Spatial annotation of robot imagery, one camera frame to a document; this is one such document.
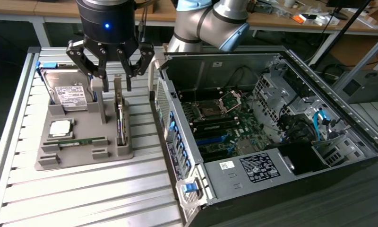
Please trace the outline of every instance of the motherboard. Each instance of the motherboard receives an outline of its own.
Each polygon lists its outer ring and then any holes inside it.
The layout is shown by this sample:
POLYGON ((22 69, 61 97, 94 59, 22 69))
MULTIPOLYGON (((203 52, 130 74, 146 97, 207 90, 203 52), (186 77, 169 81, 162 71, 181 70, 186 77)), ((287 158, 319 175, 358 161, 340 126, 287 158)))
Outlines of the motherboard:
POLYGON ((271 143, 241 91, 182 102, 182 108, 205 162, 262 151, 271 143))

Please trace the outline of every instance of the wooden desk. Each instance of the wooden desk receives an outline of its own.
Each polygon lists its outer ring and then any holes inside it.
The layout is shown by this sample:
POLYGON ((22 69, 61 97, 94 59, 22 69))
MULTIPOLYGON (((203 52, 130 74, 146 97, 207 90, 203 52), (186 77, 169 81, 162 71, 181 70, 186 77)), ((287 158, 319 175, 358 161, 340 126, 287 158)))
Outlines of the wooden desk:
POLYGON ((0 0, 0 14, 34 15, 37 0, 0 0))
MULTIPOLYGON (((298 0, 309 6, 320 4, 322 11, 330 8, 315 0, 298 0)), ((298 9, 289 9, 281 6, 290 13, 295 14, 298 9)), ((147 26, 174 26, 175 9, 170 0, 159 0, 154 5, 154 13, 147 14, 147 26)), ((135 20, 141 19, 141 13, 135 14, 135 20)), ((58 0, 55 3, 37 2, 37 0, 0 0, 0 20, 27 21, 33 24, 35 35, 42 47, 50 46, 45 23, 81 23, 78 9, 74 0, 58 0)), ((249 14, 247 22, 250 30, 282 31, 320 33, 323 26, 301 25, 290 18, 278 17, 275 14, 249 14)), ((327 46, 332 42, 346 21, 340 21, 336 26, 327 26, 324 33, 330 34, 323 42, 315 57, 310 63, 314 63, 327 46)), ((368 28, 359 21, 355 21, 346 34, 351 35, 378 35, 378 30, 368 28)))
MULTIPOLYGON (((58 0, 54 3, 37 2, 34 8, 37 16, 79 17, 75 0, 58 0)), ((135 19, 141 19, 141 13, 135 13, 135 19)), ((161 0, 155 4, 154 13, 147 14, 150 21, 175 21, 175 8, 170 0, 161 0)))
MULTIPOLYGON (((331 8, 324 7, 324 4, 315 0, 299 0, 299 2, 305 3, 309 6, 315 7, 320 4, 320 8, 323 11, 327 11, 331 8)), ((285 6, 281 6, 290 13, 295 14, 298 9, 289 9, 285 6)), ((78 17, 78 9, 74 0, 58 0, 55 3, 38 2, 34 8, 34 14, 37 16, 53 16, 53 17, 78 17)), ((174 22, 175 20, 175 9, 170 0, 159 0, 154 7, 154 13, 147 14, 149 21, 167 21, 174 22)), ((141 18, 141 13, 135 14, 135 19, 141 18)), ((311 29, 311 30, 322 30, 323 26, 318 26, 315 24, 311 25, 301 25, 290 18, 278 17, 275 14, 261 14, 261 13, 249 13, 247 22, 250 26, 273 26, 273 27, 286 27, 294 29, 311 29)), ((340 30, 346 21, 340 21, 336 26, 327 26, 326 30, 340 30)), ((371 31, 372 29, 363 25, 360 22, 355 21, 350 27, 350 31, 371 31)))

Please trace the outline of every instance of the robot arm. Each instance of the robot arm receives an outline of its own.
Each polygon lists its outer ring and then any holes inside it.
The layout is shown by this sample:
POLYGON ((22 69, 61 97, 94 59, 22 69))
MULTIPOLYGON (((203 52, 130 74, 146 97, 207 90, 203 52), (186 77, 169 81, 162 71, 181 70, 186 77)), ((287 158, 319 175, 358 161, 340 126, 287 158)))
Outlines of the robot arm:
POLYGON ((82 22, 83 40, 69 42, 66 54, 89 77, 102 79, 107 91, 106 62, 119 61, 126 73, 127 91, 130 79, 142 75, 153 58, 153 45, 138 42, 134 32, 134 10, 153 4, 151 0, 135 4, 134 0, 75 0, 82 22), (97 57, 98 65, 86 58, 83 49, 97 57), (134 65, 129 61, 135 49, 141 58, 134 65))
POLYGON ((198 52, 201 41, 233 51, 249 30, 247 0, 178 0, 174 36, 169 52, 198 52))

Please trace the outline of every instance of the hard drive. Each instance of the hard drive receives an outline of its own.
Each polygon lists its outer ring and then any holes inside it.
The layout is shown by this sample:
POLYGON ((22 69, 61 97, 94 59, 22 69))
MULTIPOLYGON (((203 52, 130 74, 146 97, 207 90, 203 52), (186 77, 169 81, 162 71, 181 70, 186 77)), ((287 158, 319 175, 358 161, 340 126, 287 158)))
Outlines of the hard drive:
POLYGON ((90 78, 79 70, 45 70, 42 72, 50 102, 65 111, 86 110, 86 103, 95 101, 90 78))

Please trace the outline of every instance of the aluminum profile table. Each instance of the aluminum profile table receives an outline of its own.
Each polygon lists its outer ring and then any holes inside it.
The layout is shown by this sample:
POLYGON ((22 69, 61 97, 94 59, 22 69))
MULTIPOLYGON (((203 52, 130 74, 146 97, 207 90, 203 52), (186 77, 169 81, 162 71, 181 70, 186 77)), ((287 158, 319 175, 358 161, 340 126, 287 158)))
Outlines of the aluminum profile table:
MULTIPOLYGON (((0 141, 0 226, 182 226, 149 105, 147 74, 131 82, 130 92, 123 90, 134 158, 34 170, 49 100, 35 61, 71 61, 65 48, 29 50, 0 141)), ((114 74, 125 80, 119 63, 107 63, 106 71, 109 81, 114 74)), ((113 83, 109 90, 105 99, 113 98, 113 83)))

